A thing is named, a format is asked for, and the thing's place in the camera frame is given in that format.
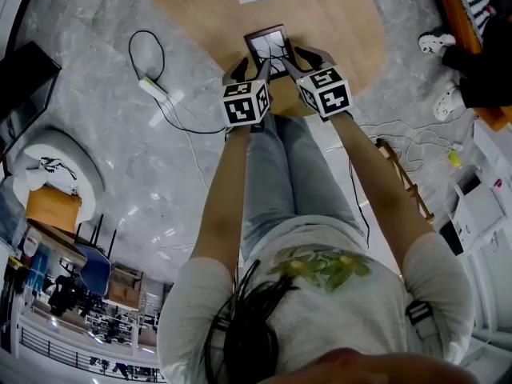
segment black hair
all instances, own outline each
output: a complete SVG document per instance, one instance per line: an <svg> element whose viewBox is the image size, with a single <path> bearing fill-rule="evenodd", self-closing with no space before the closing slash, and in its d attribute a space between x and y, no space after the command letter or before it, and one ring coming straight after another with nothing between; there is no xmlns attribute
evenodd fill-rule
<svg viewBox="0 0 512 384"><path fill-rule="evenodd" d="M259 263L254 262L249 268L211 323L202 352L208 384L256 384L275 375L279 343L267 320L285 294L295 288L293 279L283 276L277 282L264 282L248 291ZM212 341L219 330L225 332L223 365L227 382L219 381L221 369L212 363Z"/></svg>

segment blue chair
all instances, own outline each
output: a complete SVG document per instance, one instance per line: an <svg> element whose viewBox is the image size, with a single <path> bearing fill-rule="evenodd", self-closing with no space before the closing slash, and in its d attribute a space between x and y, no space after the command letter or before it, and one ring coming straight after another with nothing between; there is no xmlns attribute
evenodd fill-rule
<svg viewBox="0 0 512 384"><path fill-rule="evenodd" d="M110 261L95 247L74 244L74 247L83 254L86 265L80 270L80 279L91 293L105 296L110 276Z"/></svg>

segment sneaker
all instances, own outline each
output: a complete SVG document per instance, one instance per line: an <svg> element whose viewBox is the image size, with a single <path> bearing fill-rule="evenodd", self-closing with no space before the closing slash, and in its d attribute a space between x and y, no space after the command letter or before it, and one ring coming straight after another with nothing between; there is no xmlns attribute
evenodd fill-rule
<svg viewBox="0 0 512 384"><path fill-rule="evenodd" d="M437 33L435 31L431 31L429 33L422 34L418 39L420 50L427 54L439 54L441 48L454 46L455 44L455 37L443 32Z"/></svg>
<svg viewBox="0 0 512 384"><path fill-rule="evenodd" d="M458 108L458 104L454 103L454 92L456 90L458 90L458 87L455 82L448 82L445 92L435 102L434 116L439 121L445 121L448 115Z"/></svg>

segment marble floor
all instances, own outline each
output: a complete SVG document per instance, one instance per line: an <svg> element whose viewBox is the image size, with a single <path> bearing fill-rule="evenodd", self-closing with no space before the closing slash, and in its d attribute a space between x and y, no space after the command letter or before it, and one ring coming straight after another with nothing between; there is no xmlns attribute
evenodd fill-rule
<svg viewBox="0 0 512 384"><path fill-rule="evenodd" d="M420 33L441 22L434 0L375 0L375 4L386 28L387 59L380 77L357 96L354 116L368 134L381 135L402 151L402 163L412 172L427 205L442 217L454 169L444 158L446 141L431 132L420 133L428 128L450 142L463 142L474 115L460 110L446 124L429 126L438 124L431 107L452 76L438 58L425 56L416 44ZM113 261L171 282L196 238L224 137L177 131L137 87L128 41L140 29L155 32L164 45L166 68L159 83L177 103L180 122L196 130L221 127L217 104L222 71L150 0L31 0L18 45L36 41L62 72L50 108L26 139L54 126L82 145L106 185L98 208L105 213L100 246L108 246L118 228ZM159 72L162 56L153 40L137 36L133 53L142 73ZM338 137L318 118L308 118L308 123L357 212ZM422 145L413 144L406 155L411 139ZM20 214L9 194L9 182L2 192L11 214ZM364 205L364 195L358 192ZM369 207L363 211L372 226L371 251L385 257ZM393 267L389 257L383 260Z"/></svg>

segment yellow object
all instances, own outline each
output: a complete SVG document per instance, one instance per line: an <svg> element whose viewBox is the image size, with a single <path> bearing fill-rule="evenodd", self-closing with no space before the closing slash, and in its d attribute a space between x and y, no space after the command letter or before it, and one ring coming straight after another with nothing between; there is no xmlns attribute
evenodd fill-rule
<svg viewBox="0 0 512 384"><path fill-rule="evenodd" d="M451 150L448 153L448 159L450 160L451 164L457 168L460 168L462 165L462 160L458 157L456 150Z"/></svg>

